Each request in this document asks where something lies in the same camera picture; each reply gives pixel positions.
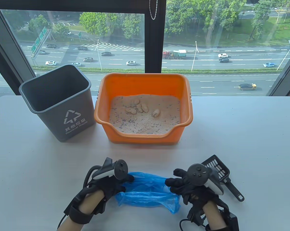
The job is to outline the person's left hand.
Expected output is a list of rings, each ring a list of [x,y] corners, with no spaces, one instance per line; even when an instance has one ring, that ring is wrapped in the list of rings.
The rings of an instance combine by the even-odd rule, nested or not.
[[[103,191],[104,197],[100,204],[105,204],[111,197],[115,196],[120,192],[126,192],[126,187],[123,186],[124,183],[132,183],[134,181],[134,176],[128,174],[123,180],[118,180],[115,176],[104,177],[97,180],[91,180],[86,186],[89,188],[95,188]]]

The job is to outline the person's right hand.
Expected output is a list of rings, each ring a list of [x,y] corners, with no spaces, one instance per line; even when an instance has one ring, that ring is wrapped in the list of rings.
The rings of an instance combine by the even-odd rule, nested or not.
[[[219,199],[211,189],[205,186],[195,186],[191,184],[187,171],[177,168],[173,171],[176,178],[167,178],[165,185],[172,193],[182,196],[183,203],[191,203],[193,206],[202,209],[209,201]]]

